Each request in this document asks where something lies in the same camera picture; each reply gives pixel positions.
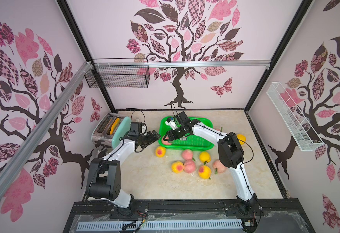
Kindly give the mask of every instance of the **butterfly painting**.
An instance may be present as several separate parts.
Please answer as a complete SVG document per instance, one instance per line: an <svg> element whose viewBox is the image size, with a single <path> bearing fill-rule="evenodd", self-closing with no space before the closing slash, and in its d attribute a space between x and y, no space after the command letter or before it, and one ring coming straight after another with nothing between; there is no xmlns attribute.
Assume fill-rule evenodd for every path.
<svg viewBox="0 0 340 233"><path fill-rule="evenodd" d="M222 97L222 95L225 92L232 92L232 78L229 78L223 86L212 86L210 87L211 90L216 91L216 94L219 95L220 97Z"/></svg>

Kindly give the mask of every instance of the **pink peach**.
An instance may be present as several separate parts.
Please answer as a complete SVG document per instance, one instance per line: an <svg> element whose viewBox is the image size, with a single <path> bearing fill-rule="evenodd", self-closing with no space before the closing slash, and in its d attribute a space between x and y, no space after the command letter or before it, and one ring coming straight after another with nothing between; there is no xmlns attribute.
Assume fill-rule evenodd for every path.
<svg viewBox="0 0 340 233"><path fill-rule="evenodd" d="M185 160L191 160L193 158L193 152L190 149L186 149L182 152L182 157Z"/></svg>
<svg viewBox="0 0 340 233"><path fill-rule="evenodd" d="M196 164L192 160L186 160L184 162L184 171L186 173L192 173L196 170Z"/></svg>

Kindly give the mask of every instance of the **wire basket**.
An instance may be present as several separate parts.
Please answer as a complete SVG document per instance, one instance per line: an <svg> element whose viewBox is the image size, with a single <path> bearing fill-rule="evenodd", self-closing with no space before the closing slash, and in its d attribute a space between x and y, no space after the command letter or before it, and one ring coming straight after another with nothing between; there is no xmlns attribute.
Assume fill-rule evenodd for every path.
<svg viewBox="0 0 340 233"><path fill-rule="evenodd" d="M302 109L298 107L280 82L272 82L267 95L280 113L301 151L314 151L324 144Z"/></svg>
<svg viewBox="0 0 340 233"><path fill-rule="evenodd" d="M99 87L99 82L105 87L148 87L150 77L148 60L138 64L132 62L95 64L94 67L95 69L85 74L89 87Z"/></svg>

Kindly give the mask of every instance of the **tree mural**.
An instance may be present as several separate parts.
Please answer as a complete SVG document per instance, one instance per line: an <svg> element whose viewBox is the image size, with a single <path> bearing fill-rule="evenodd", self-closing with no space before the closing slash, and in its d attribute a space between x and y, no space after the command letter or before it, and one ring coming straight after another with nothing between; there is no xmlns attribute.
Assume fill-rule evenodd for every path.
<svg viewBox="0 0 340 233"><path fill-rule="evenodd" d="M240 12L236 7L237 0L140 0L146 4L146 9L138 11L131 21L131 30L135 39L130 39L127 48L135 53L135 61L142 62L147 58L152 62L170 61L209 61L209 60L238 60L241 52L232 52L242 44L242 40L235 40L240 28L234 28ZM141 16L146 23L134 21ZM166 105L177 103L185 109L183 103L193 103L184 96L180 79L201 77L207 80L209 76L222 74L223 67L176 67L151 68L154 80L171 81L177 96ZM212 86L211 90L221 96L231 92L231 81L228 79L223 86Z"/></svg>
<svg viewBox="0 0 340 233"><path fill-rule="evenodd" d="M337 56L329 54L325 45L321 44L312 57L310 68L308 68L307 60L298 63L294 72L296 77L286 83L288 86L286 91L293 98L293 101L287 102L288 106L300 122L303 119L309 119L313 129L325 143L316 149L315 158L327 155L329 162L326 174L330 181L335 178L335 174L340 180L340 163L336 172L338 158L340 161L340 67L337 66L337 60L340 58L340 37L335 37L331 41L337 45ZM286 101L289 99L288 94L280 95ZM308 130L311 138L316 137L308 123L303 124L303 128ZM291 137L285 151L277 151L270 145L268 146L278 156L275 160L277 169L278 164L282 163L284 172L289 178L287 160L293 156L297 146L294 138Z"/></svg>

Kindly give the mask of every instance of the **white wire basket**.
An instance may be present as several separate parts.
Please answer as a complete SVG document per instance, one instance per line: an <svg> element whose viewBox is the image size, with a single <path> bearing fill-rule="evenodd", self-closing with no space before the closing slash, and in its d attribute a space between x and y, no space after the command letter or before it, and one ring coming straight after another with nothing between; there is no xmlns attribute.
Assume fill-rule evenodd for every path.
<svg viewBox="0 0 340 233"><path fill-rule="evenodd" d="M313 129L309 119L303 114L302 109L298 107L280 82L272 82L267 95L275 105L301 151L314 151L324 144Z"/></svg>

